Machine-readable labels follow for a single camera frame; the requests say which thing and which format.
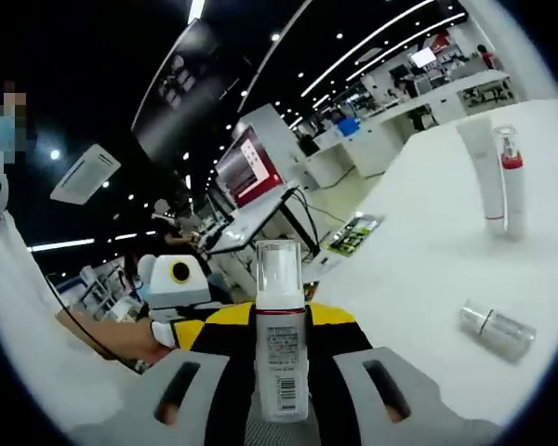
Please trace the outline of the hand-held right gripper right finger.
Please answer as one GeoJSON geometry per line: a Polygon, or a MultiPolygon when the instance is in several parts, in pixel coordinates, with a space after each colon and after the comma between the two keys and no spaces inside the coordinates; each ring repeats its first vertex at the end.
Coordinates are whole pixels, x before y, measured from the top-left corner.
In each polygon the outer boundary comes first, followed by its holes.
{"type": "Polygon", "coordinates": [[[307,374],[324,445],[453,445],[456,415],[426,374],[374,348],[352,314],[310,303],[307,374]]]}

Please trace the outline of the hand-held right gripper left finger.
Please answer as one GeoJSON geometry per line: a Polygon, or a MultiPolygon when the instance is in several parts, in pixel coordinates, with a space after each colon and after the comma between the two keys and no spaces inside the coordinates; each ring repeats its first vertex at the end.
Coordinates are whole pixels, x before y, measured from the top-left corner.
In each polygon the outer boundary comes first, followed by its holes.
{"type": "Polygon", "coordinates": [[[69,437],[76,445],[253,445],[258,407],[252,304],[206,308],[187,320],[205,326],[191,349],[157,354],[101,422],[69,437]]]}

